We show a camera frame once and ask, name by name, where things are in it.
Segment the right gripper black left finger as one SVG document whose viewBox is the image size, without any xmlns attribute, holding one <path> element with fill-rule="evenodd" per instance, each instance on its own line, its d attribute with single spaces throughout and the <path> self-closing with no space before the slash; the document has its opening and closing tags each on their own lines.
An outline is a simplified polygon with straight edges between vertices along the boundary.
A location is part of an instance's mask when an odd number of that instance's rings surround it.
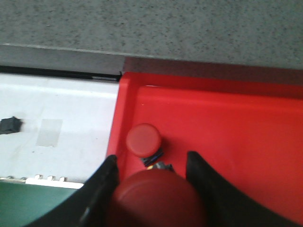
<svg viewBox="0 0 303 227">
<path fill-rule="evenodd" d="M 108 156 L 85 184 L 28 227 L 105 227 L 114 190 L 119 185 L 117 157 Z"/>
</svg>

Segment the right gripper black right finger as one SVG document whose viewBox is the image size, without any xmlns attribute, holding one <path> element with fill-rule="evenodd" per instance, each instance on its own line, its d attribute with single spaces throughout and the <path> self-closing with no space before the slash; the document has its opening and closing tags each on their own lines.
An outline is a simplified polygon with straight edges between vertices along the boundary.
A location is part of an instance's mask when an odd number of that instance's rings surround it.
<svg viewBox="0 0 303 227">
<path fill-rule="evenodd" d="M 210 227 L 299 227 L 245 195 L 196 151 L 187 153 L 186 180 L 198 192 Z"/>
</svg>

